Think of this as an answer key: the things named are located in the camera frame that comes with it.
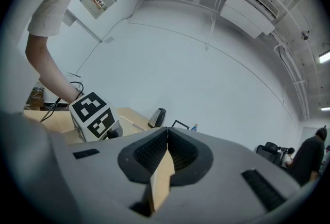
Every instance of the water bottle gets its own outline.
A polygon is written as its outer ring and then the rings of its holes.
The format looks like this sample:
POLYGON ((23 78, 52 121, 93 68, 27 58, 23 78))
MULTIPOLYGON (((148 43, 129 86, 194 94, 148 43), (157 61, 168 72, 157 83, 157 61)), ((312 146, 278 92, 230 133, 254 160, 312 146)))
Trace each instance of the water bottle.
POLYGON ((198 124, 195 124, 195 126, 191 129, 192 131, 197 131, 198 124))

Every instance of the desk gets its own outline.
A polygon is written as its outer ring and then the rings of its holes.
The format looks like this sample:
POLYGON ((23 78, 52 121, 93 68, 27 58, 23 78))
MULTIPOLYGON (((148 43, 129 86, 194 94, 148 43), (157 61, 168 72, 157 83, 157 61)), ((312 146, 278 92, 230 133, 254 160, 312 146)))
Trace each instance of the desk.
MULTIPOLYGON (((149 130, 148 119, 129 107, 117 108, 119 122, 123 128, 123 136, 132 135, 141 131, 149 130)), ((25 110, 24 116, 40 121, 46 111, 25 110)), ((48 130, 62 133, 67 144, 82 143, 74 129, 73 121, 69 111, 55 111, 49 119, 42 123, 48 130)), ((157 170, 151 178, 152 192, 155 210, 158 210, 170 192, 170 176, 174 174, 174 164, 172 157, 166 151, 157 170)))

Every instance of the framed picture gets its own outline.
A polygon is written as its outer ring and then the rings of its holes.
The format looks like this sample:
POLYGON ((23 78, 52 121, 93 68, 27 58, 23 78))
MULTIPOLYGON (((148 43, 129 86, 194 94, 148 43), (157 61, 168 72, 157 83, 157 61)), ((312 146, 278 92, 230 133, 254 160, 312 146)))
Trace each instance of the framed picture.
POLYGON ((189 127, 187 125, 184 125, 183 123, 181 123, 180 121, 178 120, 175 120, 172 127, 177 127, 178 129, 186 129, 188 130, 189 127))

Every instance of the person in black shirt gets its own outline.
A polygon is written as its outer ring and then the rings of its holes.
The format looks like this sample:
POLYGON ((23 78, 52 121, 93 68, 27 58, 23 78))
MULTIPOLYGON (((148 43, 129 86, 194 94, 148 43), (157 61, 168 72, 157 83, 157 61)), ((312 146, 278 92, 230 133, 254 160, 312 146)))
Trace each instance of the person in black shirt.
POLYGON ((303 186, 316 179, 324 155, 324 141, 327 136, 325 127, 320 128, 315 136, 306 139, 299 148, 288 173, 303 186))

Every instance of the ceiling light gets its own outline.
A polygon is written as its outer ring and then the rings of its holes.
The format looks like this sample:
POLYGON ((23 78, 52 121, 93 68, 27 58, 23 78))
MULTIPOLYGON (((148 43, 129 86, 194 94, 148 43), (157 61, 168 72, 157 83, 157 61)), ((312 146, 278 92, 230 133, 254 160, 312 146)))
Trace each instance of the ceiling light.
POLYGON ((324 63, 328 60, 330 60, 330 51, 327 51, 320 55, 320 63, 324 63))

